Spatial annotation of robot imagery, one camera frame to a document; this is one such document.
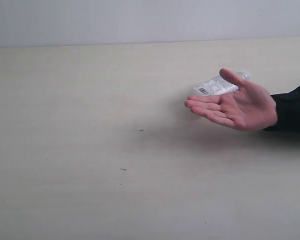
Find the open bare human hand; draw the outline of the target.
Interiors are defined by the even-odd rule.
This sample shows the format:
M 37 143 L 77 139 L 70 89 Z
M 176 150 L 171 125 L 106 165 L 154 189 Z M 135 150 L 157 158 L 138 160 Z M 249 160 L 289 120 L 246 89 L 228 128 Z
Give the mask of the open bare human hand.
M 242 132 L 263 130 L 277 123 L 276 102 L 265 88 L 226 68 L 219 75 L 238 90 L 221 95 L 189 96 L 184 105 L 193 114 Z

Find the black sleeved forearm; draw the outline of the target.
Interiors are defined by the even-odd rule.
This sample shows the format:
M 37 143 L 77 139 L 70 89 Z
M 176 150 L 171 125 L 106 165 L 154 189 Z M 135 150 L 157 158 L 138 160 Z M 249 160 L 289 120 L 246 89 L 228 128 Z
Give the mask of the black sleeved forearm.
M 300 86 L 288 93 L 273 94 L 271 97 L 276 103 L 277 122 L 264 131 L 300 134 Z

